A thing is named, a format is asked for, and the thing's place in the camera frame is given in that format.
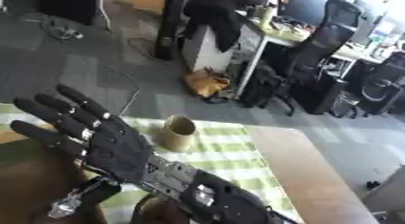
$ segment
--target chair backrest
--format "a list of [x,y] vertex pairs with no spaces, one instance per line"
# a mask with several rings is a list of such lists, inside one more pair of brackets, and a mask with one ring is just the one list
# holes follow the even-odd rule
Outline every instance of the chair backrest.
[[392,83],[398,83],[403,78],[405,78],[405,52],[394,52],[382,64],[375,66],[366,77],[367,80],[385,79]]
[[325,16],[321,24],[305,41],[287,53],[286,76],[297,79],[314,76],[319,63],[331,57],[357,29],[362,14],[357,6],[342,0],[329,0],[325,4]]

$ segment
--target black speaker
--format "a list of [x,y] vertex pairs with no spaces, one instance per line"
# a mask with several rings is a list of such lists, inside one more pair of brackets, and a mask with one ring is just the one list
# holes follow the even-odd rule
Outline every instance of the black speaker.
[[295,85],[291,92],[294,100],[307,113],[321,115],[329,111],[346,84],[346,81],[324,73],[316,83]]
[[155,57],[169,61],[173,58],[175,35],[181,21],[184,0],[165,0],[162,22],[155,41]]

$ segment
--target black jacket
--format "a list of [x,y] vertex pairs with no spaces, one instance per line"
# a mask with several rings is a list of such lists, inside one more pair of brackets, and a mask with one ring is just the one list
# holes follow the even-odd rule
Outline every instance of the black jacket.
[[230,0],[189,0],[184,15],[190,17],[185,37],[192,39],[199,25],[209,25],[215,33],[217,48],[226,52],[240,37],[241,21]]

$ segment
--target small object on desk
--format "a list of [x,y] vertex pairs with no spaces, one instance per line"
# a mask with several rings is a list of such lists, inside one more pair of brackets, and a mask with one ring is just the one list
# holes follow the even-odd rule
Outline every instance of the small object on desk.
[[280,28],[273,22],[270,22],[270,26],[271,28],[273,28],[274,30],[280,30]]
[[354,47],[350,43],[346,43],[345,46],[350,48],[350,49],[354,49]]
[[195,123],[187,117],[167,118],[162,139],[164,147],[175,152],[187,151],[193,143],[195,129]]
[[263,13],[263,16],[260,21],[260,27],[262,29],[268,27],[268,24],[271,22],[271,19],[273,18],[275,9],[276,5],[268,4],[268,7],[266,8],[266,11]]

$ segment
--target black robotic finger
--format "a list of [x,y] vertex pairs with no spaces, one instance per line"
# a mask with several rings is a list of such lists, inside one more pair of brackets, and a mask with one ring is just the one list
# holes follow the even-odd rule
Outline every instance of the black robotic finger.
[[25,98],[16,98],[14,104],[22,111],[30,113],[50,123],[66,135],[83,140],[89,140],[91,138],[91,132],[83,124],[68,115],[60,115],[46,106],[37,104]]
[[20,120],[13,121],[10,127],[16,133],[30,137],[45,145],[59,148],[75,158],[83,158],[83,145],[70,140],[69,137],[65,135],[45,130]]
[[99,119],[108,119],[110,113],[99,103],[81,94],[79,91],[64,85],[58,85],[56,89],[65,97],[78,103],[84,110],[90,112]]
[[39,117],[43,121],[46,121],[51,124],[55,123],[61,117],[54,110],[41,106],[26,98],[16,98],[13,101],[13,104],[15,104],[15,106],[20,108],[22,111],[32,114],[36,117]]
[[47,107],[57,110],[60,113],[71,114],[71,117],[90,129],[94,129],[100,125],[100,121],[92,114],[79,107],[73,107],[68,102],[58,100],[57,98],[53,98],[45,94],[36,95],[35,100]]
[[73,109],[73,107],[68,102],[58,100],[57,98],[53,98],[45,94],[35,95],[35,100],[38,103],[43,104],[46,107],[50,107],[60,113],[70,113]]

